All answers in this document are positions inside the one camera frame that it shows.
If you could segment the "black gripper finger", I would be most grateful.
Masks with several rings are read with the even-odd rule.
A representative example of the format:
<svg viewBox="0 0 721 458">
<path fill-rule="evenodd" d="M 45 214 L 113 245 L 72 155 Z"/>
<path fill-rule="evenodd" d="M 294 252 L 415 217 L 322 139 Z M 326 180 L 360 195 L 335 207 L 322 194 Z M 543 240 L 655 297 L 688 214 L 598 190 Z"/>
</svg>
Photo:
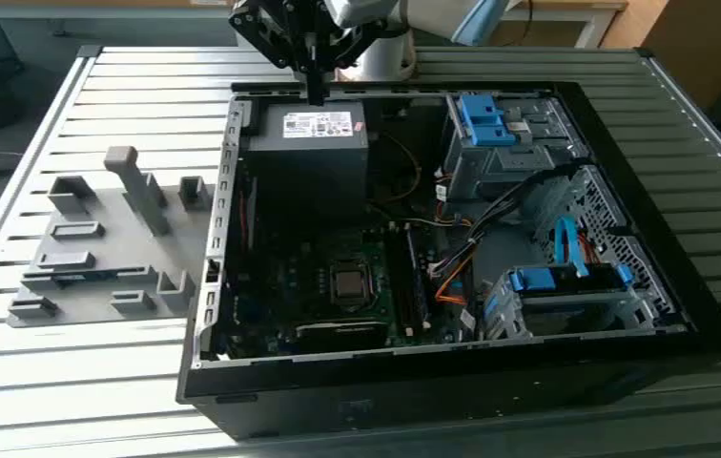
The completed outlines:
<svg viewBox="0 0 721 458">
<path fill-rule="evenodd" d="M 316 32 L 316 105 L 328 96 L 328 82 L 336 69 L 348 68 L 374 43 L 374 27 L 352 28 L 342 38 L 331 32 Z"/>
<path fill-rule="evenodd" d="M 316 105 L 316 40 L 292 44 L 271 15 L 271 1 L 236 1 L 228 22 L 237 35 L 280 69 L 290 68 L 306 86 L 306 97 Z"/>
</svg>

